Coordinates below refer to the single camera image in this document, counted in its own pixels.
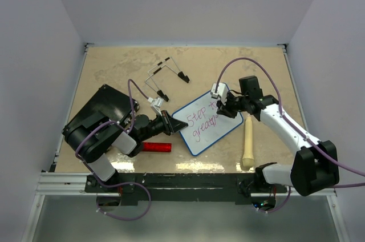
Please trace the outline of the blue framed whiteboard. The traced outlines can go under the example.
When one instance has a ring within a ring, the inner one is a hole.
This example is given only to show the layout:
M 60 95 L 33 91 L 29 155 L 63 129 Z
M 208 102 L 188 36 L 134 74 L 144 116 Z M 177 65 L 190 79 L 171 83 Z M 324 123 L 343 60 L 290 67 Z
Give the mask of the blue framed whiteboard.
M 240 113 L 234 119 L 219 115 L 216 102 L 207 91 L 172 114 L 188 124 L 180 135 L 192 156 L 198 156 L 244 123 Z

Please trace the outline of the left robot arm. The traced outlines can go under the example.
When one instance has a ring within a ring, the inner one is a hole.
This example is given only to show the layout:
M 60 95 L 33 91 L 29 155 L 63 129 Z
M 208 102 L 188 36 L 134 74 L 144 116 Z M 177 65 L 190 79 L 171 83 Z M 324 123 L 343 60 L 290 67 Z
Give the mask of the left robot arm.
M 117 170 L 106 156 L 110 147 L 134 157 L 143 149 L 143 142 L 159 134 L 168 136 L 188 127 L 187 122 L 173 118 L 162 110 L 154 119 L 144 114 L 134 118 L 133 126 L 125 130 L 119 123 L 98 112 L 78 124 L 68 124 L 62 134 L 75 156 L 98 178 L 106 192 L 117 188 Z

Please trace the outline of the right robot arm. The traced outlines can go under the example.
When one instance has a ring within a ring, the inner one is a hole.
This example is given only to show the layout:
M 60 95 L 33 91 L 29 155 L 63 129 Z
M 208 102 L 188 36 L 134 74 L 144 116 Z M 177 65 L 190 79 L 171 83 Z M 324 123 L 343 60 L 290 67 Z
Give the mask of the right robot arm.
M 321 141 L 293 120 L 272 95 L 264 95 L 256 76 L 239 79 L 240 95 L 233 95 L 225 83 L 215 83 L 211 96 L 217 101 L 219 115 L 235 118 L 247 112 L 269 127 L 293 153 L 292 165 L 276 162 L 255 169 L 254 186 L 267 192 L 275 184 L 294 187 L 301 196 L 308 196 L 339 183 L 336 147 Z

